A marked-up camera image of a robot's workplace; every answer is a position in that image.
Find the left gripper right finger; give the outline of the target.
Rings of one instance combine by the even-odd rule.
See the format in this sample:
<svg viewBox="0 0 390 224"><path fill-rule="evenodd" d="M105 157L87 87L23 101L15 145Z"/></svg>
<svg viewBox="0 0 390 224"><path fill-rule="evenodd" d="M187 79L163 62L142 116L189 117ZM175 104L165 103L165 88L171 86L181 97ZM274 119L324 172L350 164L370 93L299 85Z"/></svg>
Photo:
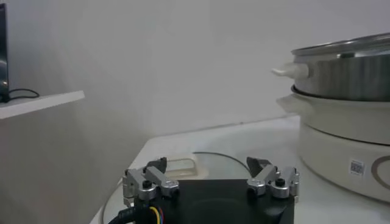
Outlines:
<svg viewBox="0 0 390 224"><path fill-rule="evenodd" d="M280 200L289 197L298 200L300 173L295 167L279 169L266 159L253 157L247 157L246 163L250 172L247 187L257 197L270 193Z"/></svg>

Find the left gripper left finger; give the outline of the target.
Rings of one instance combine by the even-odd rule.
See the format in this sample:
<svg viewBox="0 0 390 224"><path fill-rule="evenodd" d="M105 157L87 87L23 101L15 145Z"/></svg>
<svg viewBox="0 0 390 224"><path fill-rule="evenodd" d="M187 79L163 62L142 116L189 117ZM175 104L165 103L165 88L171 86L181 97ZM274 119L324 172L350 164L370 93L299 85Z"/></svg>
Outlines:
<svg viewBox="0 0 390 224"><path fill-rule="evenodd" d="M180 190L179 182L165 175L166 157L149 161L139 169L126 169L122 177L124 204L130 207L131 200L152 201L158 196L174 198Z"/></svg>

